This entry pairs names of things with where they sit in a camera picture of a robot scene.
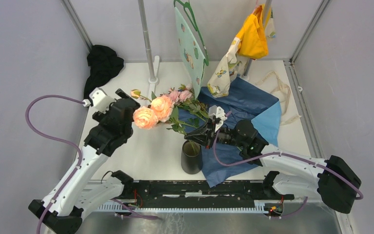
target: white table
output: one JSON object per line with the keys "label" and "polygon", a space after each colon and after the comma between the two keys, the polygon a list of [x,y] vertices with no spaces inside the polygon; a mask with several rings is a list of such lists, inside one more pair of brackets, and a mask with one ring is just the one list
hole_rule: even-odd
{"label": "white table", "polygon": [[[210,62],[206,69],[204,85],[207,84],[216,66],[217,62]],[[254,61],[248,73],[250,76],[249,82],[256,83],[272,70],[277,72],[283,82],[290,85],[281,60]],[[147,96],[148,77],[147,63],[127,63],[120,74],[102,86],[102,89],[112,97],[116,96],[115,91],[118,88],[121,88],[127,94],[132,89],[139,89]],[[166,92],[170,87],[178,88],[181,83],[187,84],[190,82],[182,62],[162,62],[158,77],[160,83],[156,89],[157,94]],[[275,86],[275,79],[271,79],[259,88],[270,92]],[[147,104],[146,101],[140,101],[140,103],[141,105]],[[94,112],[94,108],[90,108],[88,111],[80,147],[82,147],[83,140],[88,135],[89,130],[98,124],[92,119]],[[294,97],[291,96],[288,112],[284,119],[297,113]],[[122,170],[135,180],[204,180],[202,172],[189,175],[183,171],[181,168],[181,146],[185,140],[182,134],[166,130],[166,127],[168,126],[163,125],[151,130],[142,130],[133,125],[134,133],[128,139],[128,143],[116,149],[111,158],[98,169],[92,179],[100,180],[106,171]],[[281,126],[278,141],[279,146],[284,150],[301,155],[310,154],[300,120]],[[258,167],[229,179],[263,179],[268,172],[269,170]]]}

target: white wall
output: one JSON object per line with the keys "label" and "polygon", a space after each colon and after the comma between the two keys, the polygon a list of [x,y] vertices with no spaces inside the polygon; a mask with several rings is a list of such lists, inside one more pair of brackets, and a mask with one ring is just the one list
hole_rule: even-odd
{"label": "white wall", "polygon": [[[291,57],[320,2],[273,0],[277,38],[269,43],[267,58]],[[71,0],[71,3],[93,44],[110,46],[126,61],[147,60],[136,0]],[[145,0],[144,4],[153,56],[180,60],[173,1]],[[226,54],[256,0],[191,0],[190,4],[210,60],[218,60]]]}
{"label": "white wall", "polygon": [[[88,51],[61,1],[0,0],[0,234],[35,233],[28,211],[61,179],[75,155],[33,133],[27,105],[46,94],[81,99]],[[40,130],[79,141],[86,109],[43,100],[32,109]]]}
{"label": "white wall", "polygon": [[374,1],[331,1],[296,72],[325,154],[343,157],[362,180],[358,233],[374,233]]}

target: green hanger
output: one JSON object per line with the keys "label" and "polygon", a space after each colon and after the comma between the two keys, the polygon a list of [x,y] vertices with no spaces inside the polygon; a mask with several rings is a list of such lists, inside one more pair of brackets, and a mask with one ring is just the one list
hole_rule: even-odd
{"label": "green hanger", "polygon": [[204,45],[204,41],[203,41],[203,38],[201,37],[199,27],[197,26],[196,19],[194,18],[194,13],[193,13],[193,9],[191,8],[190,1],[182,2],[181,0],[174,0],[174,7],[175,7],[176,2],[180,3],[183,6],[184,12],[186,13],[188,19],[190,20],[190,23],[193,25],[194,30],[196,30],[196,32],[198,33],[198,35],[200,37],[201,44],[203,45],[203,48],[204,48],[204,56],[205,56],[204,64],[206,66],[208,66],[208,54],[207,54],[206,45]]}

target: black cloth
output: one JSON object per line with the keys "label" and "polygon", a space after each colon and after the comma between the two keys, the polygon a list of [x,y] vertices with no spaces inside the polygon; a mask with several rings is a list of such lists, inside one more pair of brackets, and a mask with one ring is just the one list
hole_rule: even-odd
{"label": "black cloth", "polygon": [[93,45],[87,56],[91,74],[84,87],[84,99],[90,99],[90,93],[96,88],[108,83],[116,77],[124,67],[124,60],[108,46]]}

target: dark gray vase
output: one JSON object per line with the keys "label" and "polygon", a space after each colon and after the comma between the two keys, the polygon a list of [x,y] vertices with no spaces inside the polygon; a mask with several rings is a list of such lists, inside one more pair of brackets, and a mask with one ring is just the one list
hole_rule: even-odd
{"label": "dark gray vase", "polygon": [[201,145],[185,141],[181,150],[181,167],[187,174],[197,174],[203,168]]}

